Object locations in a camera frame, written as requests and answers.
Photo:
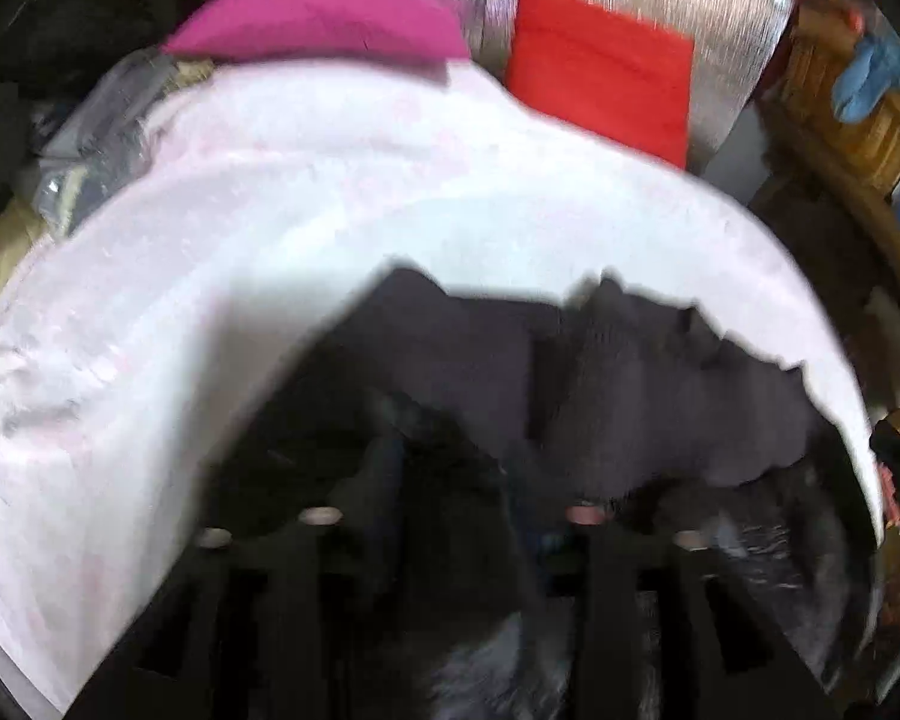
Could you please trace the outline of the black ribbed garment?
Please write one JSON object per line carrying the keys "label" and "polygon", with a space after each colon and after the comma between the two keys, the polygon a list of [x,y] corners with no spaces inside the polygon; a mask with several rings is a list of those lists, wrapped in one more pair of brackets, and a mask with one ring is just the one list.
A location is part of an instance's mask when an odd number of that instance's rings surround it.
{"label": "black ribbed garment", "polygon": [[841,438],[797,372],[612,281],[556,307],[455,298],[391,271],[235,445],[209,522],[232,544],[292,523],[372,532],[403,512],[499,517],[505,718],[564,718],[577,504],[711,550],[823,688],[870,585]]}

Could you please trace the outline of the dark clothes pile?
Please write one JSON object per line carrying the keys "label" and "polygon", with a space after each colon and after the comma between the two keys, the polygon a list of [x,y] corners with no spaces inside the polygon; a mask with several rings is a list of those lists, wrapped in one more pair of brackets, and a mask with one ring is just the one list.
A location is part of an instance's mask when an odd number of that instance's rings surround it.
{"label": "dark clothes pile", "polygon": [[0,216],[19,167],[118,60],[157,43],[146,0],[29,0],[0,37]]}

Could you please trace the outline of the white pink bed blanket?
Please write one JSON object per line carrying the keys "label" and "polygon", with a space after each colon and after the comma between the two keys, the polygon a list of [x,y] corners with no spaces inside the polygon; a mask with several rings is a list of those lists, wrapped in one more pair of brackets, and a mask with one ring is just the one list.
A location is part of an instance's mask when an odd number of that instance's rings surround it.
{"label": "white pink bed blanket", "polygon": [[63,715],[159,585],[196,475],[380,271],[564,298],[608,273],[798,366],[881,500],[854,372],[738,202],[517,103],[470,62],[239,65],[149,114],[152,164],[0,296],[0,676]]}

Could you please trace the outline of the grey plastic bag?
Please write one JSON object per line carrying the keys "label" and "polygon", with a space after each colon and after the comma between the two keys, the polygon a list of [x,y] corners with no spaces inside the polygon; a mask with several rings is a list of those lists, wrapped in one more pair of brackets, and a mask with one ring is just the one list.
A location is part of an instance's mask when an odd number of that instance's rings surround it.
{"label": "grey plastic bag", "polygon": [[76,232],[151,165],[144,121],[172,94],[211,78],[211,60],[182,60],[144,49],[126,55],[40,145],[19,174],[52,236]]}

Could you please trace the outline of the wicker basket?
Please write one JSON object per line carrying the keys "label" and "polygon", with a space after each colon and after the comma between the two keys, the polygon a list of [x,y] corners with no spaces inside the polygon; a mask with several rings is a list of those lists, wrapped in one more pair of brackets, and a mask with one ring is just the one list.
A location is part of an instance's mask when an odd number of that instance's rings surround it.
{"label": "wicker basket", "polygon": [[802,0],[784,75],[759,101],[900,282],[900,42],[873,0]]}

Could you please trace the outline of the red pillow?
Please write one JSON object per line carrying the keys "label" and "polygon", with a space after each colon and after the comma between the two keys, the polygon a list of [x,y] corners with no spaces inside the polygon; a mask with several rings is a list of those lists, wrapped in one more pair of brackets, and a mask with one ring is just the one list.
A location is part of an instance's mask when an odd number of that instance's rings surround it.
{"label": "red pillow", "polygon": [[692,39],[587,0],[517,0],[505,87],[562,122],[683,169]]}

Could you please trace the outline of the magenta pillow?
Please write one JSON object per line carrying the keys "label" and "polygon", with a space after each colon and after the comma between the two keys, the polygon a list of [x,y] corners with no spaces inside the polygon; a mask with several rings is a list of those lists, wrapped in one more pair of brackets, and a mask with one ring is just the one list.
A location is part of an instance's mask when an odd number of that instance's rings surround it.
{"label": "magenta pillow", "polygon": [[470,55],[445,0],[208,0],[162,50],[226,62],[310,54],[435,64]]}

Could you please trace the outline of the light blue cloth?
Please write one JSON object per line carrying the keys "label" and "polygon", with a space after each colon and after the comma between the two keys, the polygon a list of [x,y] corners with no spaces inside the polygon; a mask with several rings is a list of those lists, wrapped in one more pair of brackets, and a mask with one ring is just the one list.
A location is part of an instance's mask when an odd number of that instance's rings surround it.
{"label": "light blue cloth", "polygon": [[843,124],[859,124],[889,91],[900,93],[900,40],[866,32],[832,85],[832,114]]}

